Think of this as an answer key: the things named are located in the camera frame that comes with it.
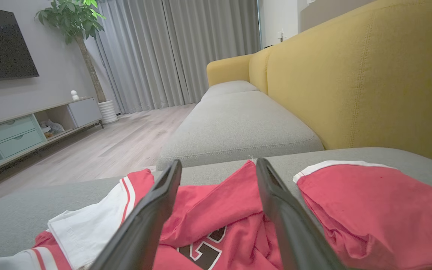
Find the gray seat cushion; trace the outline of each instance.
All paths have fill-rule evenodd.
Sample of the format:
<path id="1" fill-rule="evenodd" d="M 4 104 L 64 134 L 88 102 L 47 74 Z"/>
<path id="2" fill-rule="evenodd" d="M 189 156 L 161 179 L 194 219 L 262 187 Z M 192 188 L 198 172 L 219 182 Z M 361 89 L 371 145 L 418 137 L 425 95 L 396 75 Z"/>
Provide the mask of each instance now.
<path id="1" fill-rule="evenodd" d="M 317 135 L 259 91 L 202 100 L 163 146 L 156 170 L 323 150 Z"/>
<path id="2" fill-rule="evenodd" d="M 395 167 L 432 186 L 432 160 L 406 151 L 389 148 L 353 148 L 269 157 L 290 192 L 307 209 L 293 176 L 307 166 L 326 160 L 367 161 Z M 214 185 L 221 183 L 246 161 L 184 168 L 181 185 Z M 13 193 L 0 199 L 0 257 L 12 256 L 30 248 L 34 238 L 47 229 L 47 222 L 65 210 L 77 210 L 104 198 L 119 178 L 101 179 L 64 186 L 52 186 Z"/>
<path id="3" fill-rule="evenodd" d="M 205 100 L 210 97 L 226 95 L 226 94 L 234 94 L 248 91 L 259 91 L 256 86 L 250 84 L 246 81 L 232 81 L 232 82 L 223 82 L 221 84 L 215 84 L 211 86 L 204 96 L 202 96 L 201 100 Z"/>

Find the yellow fabric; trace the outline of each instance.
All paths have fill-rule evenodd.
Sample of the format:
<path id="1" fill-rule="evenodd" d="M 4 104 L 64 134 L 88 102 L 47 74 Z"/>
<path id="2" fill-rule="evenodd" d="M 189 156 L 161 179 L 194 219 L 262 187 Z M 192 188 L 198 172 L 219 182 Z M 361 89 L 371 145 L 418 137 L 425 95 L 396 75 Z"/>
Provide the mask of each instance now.
<path id="1" fill-rule="evenodd" d="M 209 86 L 230 81 L 249 82 L 249 61 L 253 54 L 213 61 L 206 67 Z"/>
<path id="2" fill-rule="evenodd" d="M 432 159 L 432 0 L 378 0 L 275 48 L 269 96 L 326 149 L 392 147 Z"/>
<path id="3" fill-rule="evenodd" d="M 264 94 L 268 94 L 268 59 L 274 48 L 271 46 L 255 53 L 249 62 L 249 82 Z"/>

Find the white figurine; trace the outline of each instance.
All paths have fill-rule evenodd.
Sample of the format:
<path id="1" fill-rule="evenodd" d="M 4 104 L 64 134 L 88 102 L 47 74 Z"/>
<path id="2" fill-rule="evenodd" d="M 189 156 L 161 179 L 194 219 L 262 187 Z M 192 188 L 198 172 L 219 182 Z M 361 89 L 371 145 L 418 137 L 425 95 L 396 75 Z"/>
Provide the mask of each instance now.
<path id="1" fill-rule="evenodd" d="M 79 99 L 79 96 L 78 96 L 78 92 L 77 91 L 71 91 L 71 95 L 72 95 L 72 99 L 75 101 L 75 100 L 77 100 L 77 99 Z"/>

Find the gray fabric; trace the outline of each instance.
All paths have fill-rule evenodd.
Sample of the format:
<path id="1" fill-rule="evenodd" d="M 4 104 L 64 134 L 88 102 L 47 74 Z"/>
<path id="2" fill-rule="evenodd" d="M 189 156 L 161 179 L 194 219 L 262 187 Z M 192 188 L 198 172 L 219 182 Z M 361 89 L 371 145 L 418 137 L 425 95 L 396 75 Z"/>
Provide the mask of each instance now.
<path id="1" fill-rule="evenodd" d="M 257 52 L 257 0 L 163 0 L 186 103 L 208 89 L 206 65 Z"/>
<path id="2" fill-rule="evenodd" d="M 257 52 L 255 2 L 102 1 L 98 48 L 121 111 L 199 101 L 209 62 Z"/>
<path id="3" fill-rule="evenodd" d="M 156 169 L 323 150 L 319 138 L 292 113 L 259 91 L 201 101 L 163 146 Z"/>
<path id="4" fill-rule="evenodd" d="M 246 81 L 223 82 L 211 86 L 201 100 L 209 99 L 215 96 L 234 94 L 248 91 L 259 91 L 256 86 Z"/>
<path id="5" fill-rule="evenodd" d="M 432 160 L 406 151 L 389 148 L 353 148 L 269 157 L 290 192 L 306 207 L 293 176 L 307 166 L 326 160 L 362 160 L 395 167 L 432 186 Z M 181 185 L 214 185 L 221 183 L 246 161 L 209 164 L 183 168 Z M 155 172 L 157 178 L 161 172 Z M 101 179 L 64 186 L 39 188 L 14 193 L 0 199 L 0 257 L 11 256 L 30 248 L 34 238 L 47 229 L 47 222 L 65 210 L 77 210 L 104 198 L 120 178 Z"/>

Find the curtain fold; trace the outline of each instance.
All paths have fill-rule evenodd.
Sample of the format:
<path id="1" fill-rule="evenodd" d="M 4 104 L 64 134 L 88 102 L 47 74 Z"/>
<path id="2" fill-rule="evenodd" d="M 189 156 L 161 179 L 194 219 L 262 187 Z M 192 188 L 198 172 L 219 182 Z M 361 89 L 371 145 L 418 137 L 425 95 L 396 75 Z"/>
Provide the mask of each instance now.
<path id="1" fill-rule="evenodd" d="M 123 113 L 199 102 L 209 62 L 259 49 L 257 0 L 106 0 L 99 11 Z"/>

